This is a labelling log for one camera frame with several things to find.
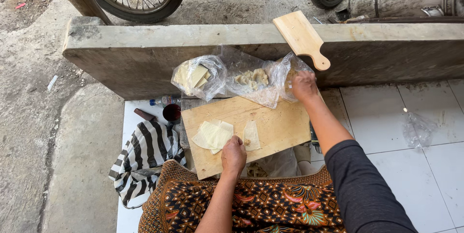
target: wooden cutting board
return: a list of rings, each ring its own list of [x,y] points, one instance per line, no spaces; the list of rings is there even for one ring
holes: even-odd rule
[[[310,119],[304,106],[300,102],[289,103],[281,98],[277,107],[271,109],[236,96],[183,110],[182,119],[200,180],[222,172],[222,152],[212,155],[209,150],[198,147],[192,141],[204,121],[218,119],[230,123],[238,137],[243,136],[247,121],[256,121],[261,149],[247,151],[247,162],[311,140]]]
[[[297,56],[310,56],[317,70],[325,71],[330,67],[330,61],[320,52],[324,41],[301,11],[277,17],[273,21]]]

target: concrete ground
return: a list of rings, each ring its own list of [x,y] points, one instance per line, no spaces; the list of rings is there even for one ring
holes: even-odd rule
[[[296,10],[313,23],[334,15],[310,0],[184,0],[159,24],[271,23]],[[115,232],[108,171],[123,101],[61,56],[78,15],[68,0],[0,0],[0,233]]]

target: white tile floor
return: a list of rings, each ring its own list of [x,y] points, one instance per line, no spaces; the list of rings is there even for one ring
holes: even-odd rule
[[[464,80],[381,85],[321,92],[340,123],[361,144],[421,233],[464,233]],[[141,118],[154,115],[148,101],[126,102],[123,142]],[[431,147],[409,148],[403,138],[405,112],[438,124]],[[314,166],[324,164],[311,152]],[[141,209],[120,204],[117,232],[136,232]]]

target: plastic bottle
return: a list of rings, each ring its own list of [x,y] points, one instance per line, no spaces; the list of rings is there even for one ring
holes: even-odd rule
[[[157,97],[155,99],[150,100],[150,105],[151,106],[158,106],[161,108],[166,107],[167,105],[173,104],[173,103],[178,103],[180,102],[180,99],[173,97],[172,95],[163,95],[160,97]]]

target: striped plastic bag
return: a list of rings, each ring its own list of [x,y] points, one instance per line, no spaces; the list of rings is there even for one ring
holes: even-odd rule
[[[114,181],[125,208],[142,206],[129,207],[128,202],[147,192],[152,193],[161,173],[161,166],[171,159],[187,167],[176,131],[155,121],[137,124],[131,139],[124,145],[108,175]]]

